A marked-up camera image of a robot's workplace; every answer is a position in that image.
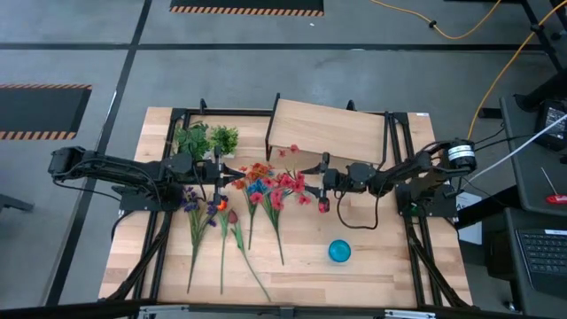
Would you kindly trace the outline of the black aluminium beam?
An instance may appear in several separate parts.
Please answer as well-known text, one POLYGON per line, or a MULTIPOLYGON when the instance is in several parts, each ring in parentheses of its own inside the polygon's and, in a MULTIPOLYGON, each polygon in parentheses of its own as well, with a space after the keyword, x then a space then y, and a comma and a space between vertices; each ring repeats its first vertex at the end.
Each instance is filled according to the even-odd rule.
MULTIPOLYGON (((384 311, 394 308, 238 306, 211 304, 158 304, 153 300, 103 300, 92 303, 25 307, 0 310, 0 319, 117 319, 138 315, 139 308, 152 305, 189 305, 188 313, 228 313, 276 315, 292 319, 300 315, 356 315, 384 319, 384 311)), ((437 319, 554 319, 538 315, 518 315, 475 308, 422 306, 415 309, 435 313, 437 319)))

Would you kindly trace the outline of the black laptop keyboard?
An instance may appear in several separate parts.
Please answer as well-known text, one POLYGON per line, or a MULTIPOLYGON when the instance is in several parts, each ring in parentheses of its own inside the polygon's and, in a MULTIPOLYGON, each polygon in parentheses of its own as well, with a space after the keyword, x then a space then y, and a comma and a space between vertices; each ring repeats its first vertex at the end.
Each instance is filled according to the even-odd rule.
POLYGON ((531 287, 567 300, 567 230, 516 230, 531 287))

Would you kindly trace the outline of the purple artificial flower bunch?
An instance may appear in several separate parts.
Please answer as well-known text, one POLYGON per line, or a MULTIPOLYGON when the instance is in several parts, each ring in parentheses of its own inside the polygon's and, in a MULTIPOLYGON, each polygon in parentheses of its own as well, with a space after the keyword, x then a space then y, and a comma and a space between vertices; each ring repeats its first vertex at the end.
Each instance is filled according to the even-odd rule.
MULTIPOLYGON (((221 199, 226 200, 228 204, 227 196, 221 195, 221 199)), ((184 190, 183 204, 183 211, 188 215, 190 225, 191 261, 187 284, 187 292, 190 292, 199 248, 207 229, 216 226, 215 217, 218 214, 218 209, 213 203, 213 195, 206 200, 205 196, 200 197, 192 186, 188 186, 184 190)))

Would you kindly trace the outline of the orange artificial tulip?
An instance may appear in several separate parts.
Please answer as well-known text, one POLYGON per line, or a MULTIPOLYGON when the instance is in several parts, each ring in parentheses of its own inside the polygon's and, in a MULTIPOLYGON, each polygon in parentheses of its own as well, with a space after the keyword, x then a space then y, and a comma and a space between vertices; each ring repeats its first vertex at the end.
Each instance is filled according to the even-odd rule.
POLYGON ((226 237, 228 235, 228 224, 229 224, 229 217, 227 210, 227 201, 221 200, 221 203, 217 206, 218 209, 218 216, 221 225, 221 273, 220 273, 220 294, 223 294, 223 274, 224 274, 224 254, 225 254, 225 245, 226 245, 226 237))

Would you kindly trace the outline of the wooden shelf with black frame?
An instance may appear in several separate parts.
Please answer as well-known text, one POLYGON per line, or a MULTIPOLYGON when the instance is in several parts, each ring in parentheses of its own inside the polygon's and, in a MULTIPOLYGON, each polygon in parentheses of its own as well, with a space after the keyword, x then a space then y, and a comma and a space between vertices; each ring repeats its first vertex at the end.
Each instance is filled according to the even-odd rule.
POLYGON ((297 145, 303 152, 386 165, 392 161, 385 113, 309 104, 277 97, 265 137, 265 158, 297 145))

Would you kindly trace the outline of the orange artificial flower bunch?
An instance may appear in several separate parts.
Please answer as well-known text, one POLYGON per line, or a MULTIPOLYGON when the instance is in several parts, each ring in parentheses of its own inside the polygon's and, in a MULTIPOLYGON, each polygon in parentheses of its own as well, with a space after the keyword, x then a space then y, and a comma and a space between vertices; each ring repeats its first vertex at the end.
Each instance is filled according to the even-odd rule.
POLYGON ((241 166, 237 170, 245 174, 243 178, 231 183, 231 185, 235 186, 238 190, 243 190, 255 184, 257 181, 262 182, 264 179, 275 176, 271 165, 259 162, 249 166, 241 166))

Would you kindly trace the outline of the white paper sheet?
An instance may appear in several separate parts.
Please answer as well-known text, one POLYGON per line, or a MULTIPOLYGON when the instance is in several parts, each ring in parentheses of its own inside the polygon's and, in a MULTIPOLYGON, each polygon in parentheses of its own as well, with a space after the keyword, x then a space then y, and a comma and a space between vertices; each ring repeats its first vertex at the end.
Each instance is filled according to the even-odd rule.
MULTIPOLYGON (((482 198, 468 193, 463 192, 456 197, 456 209, 458 211, 477 204, 482 198)), ((462 228, 458 230, 459 239, 464 242, 468 242, 475 245, 482 244, 482 222, 477 222, 471 226, 462 228)))

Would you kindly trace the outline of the blue artificial flower bunch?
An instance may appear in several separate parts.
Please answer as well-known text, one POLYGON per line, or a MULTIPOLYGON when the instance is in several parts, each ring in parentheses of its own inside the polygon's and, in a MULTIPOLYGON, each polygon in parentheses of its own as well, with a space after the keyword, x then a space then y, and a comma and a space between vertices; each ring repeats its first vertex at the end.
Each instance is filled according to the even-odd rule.
POLYGON ((259 204, 263 203, 264 194, 268 190, 268 187, 264 183, 262 179, 257 179, 254 182, 250 182, 245 187, 245 199, 248 205, 249 211, 249 237, 248 237, 248 248, 251 248, 252 245, 252 234, 253 234, 253 225, 254 225, 254 217, 256 215, 256 210, 259 204))

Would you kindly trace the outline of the blue glass vase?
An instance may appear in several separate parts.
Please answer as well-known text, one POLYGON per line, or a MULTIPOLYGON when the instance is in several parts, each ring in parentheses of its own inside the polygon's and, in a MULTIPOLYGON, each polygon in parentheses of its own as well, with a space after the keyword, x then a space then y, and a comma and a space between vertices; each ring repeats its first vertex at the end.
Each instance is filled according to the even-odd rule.
POLYGON ((328 249, 328 255, 332 261, 346 262, 350 259, 352 250, 350 245, 343 239, 333 240, 328 249))

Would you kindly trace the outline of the black screen device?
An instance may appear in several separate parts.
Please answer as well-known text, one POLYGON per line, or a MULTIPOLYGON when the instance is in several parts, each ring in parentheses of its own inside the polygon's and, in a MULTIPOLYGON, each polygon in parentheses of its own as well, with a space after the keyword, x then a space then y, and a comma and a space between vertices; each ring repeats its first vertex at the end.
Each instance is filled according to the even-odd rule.
POLYGON ((567 147, 567 118, 553 123, 567 114, 567 99, 547 99, 540 104, 535 132, 549 127, 544 134, 535 139, 535 143, 559 152, 567 147))

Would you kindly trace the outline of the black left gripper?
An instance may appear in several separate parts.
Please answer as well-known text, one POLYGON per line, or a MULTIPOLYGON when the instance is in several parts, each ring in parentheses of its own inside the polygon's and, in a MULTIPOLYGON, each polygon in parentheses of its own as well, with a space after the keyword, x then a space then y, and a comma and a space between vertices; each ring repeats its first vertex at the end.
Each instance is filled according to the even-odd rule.
POLYGON ((240 168, 233 168, 221 162, 221 147, 215 146, 212 159, 204 159, 198 163, 198 183, 211 184, 214 187, 213 203, 215 206, 221 204, 222 174, 225 179, 238 180, 245 177, 240 168))

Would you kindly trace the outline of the red and orange flower bunch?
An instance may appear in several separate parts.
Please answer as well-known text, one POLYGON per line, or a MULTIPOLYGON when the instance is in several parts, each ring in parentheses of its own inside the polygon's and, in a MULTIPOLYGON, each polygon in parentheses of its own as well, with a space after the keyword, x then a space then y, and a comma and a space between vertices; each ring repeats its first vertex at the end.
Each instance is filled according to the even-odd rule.
POLYGON ((307 194, 305 175, 293 167, 273 176, 266 175, 262 182, 267 188, 263 192, 262 206, 276 233, 280 261, 284 265, 284 253, 280 236, 280 216, 284 210, 284 201, 293 195, 300 206, 312 202, 307 194))

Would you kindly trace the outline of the black hazard-striped floor mat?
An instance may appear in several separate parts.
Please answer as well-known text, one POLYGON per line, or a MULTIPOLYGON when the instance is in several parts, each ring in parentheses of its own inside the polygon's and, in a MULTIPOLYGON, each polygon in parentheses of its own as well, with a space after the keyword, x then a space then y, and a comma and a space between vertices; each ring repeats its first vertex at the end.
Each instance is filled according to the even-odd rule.
POLYGON ((81 126, 89 84, 0 84, 0 140, 72 140, 81 126))
POLYGON ((174 13, 264 16, 324 15, 323 0, 171 0, 174 13))

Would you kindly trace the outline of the dark red artificial tulip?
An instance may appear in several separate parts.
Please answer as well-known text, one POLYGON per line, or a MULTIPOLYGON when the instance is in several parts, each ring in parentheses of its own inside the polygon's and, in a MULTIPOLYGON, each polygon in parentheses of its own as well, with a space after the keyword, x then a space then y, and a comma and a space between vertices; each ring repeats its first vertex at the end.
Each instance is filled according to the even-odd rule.
POLYGON ((252 276, 253 276, 254 280, 256 281, 256 283, 258 284, 258 286, 261 288, 266 299, 269 302, 271 302, 272 299, 270 298, 268 291, 266 290, 266 288, 262 284, 261 280, 258 278, 256 272, 253 270, 252 265, 249 262, 248 257, 246 255, 243 231, 242 231, 241 223, 239 221, 237 213, 233 209, 230 209, 228 217, 229 217, 229 224, 231 225, 230 230, 231 230, 232 234, 234 235, 234 237, 236 239, 237 248, 240 251, 240 253, 242 254, 242 256, 245 260, 246 266, 248 267, 250 273, 252 274, 252 276))

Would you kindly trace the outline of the white rod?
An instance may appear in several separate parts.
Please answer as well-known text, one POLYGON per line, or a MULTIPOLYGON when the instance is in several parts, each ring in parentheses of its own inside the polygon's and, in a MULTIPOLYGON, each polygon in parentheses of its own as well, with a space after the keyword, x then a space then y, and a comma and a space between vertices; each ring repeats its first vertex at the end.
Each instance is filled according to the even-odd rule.
POLYGON ((519 147, 517 147, 514 151, 510 152, 508 155, 504 156, 503 158, 499 159, 498 161, 494 162, 491 166, 481 170, 479 173, 473 175, 468 182, 465 183, 465 186, 468 186, 469 184, 471 184, 472 181, 474 181, 475 179, 477 179, 478 177, 480 177, 481 175, 491 171, 492 169, 498 167, 500 164, 502 164, 503 162, 505 162, 506 160, 510 159, 511 157, 515 156, 518 152, 522 151, 527 145, 529 145, 530 143, 534 142, 537 138, 539 138, 540 136, 546 134, 550 129, 553 129, 555 126, 557 126, 558 124, 567 121, 567 113, 565 115, 563 115, 561 118, 558 118, 556 121, 552 122, 551 124, 547 125, 544 129, 542 129, 541 131, 537 132, 536 134, 533 134, 531 136, 530 139, 528 139, 526 142, 524 142, 523 144, 521 144, 519 147))

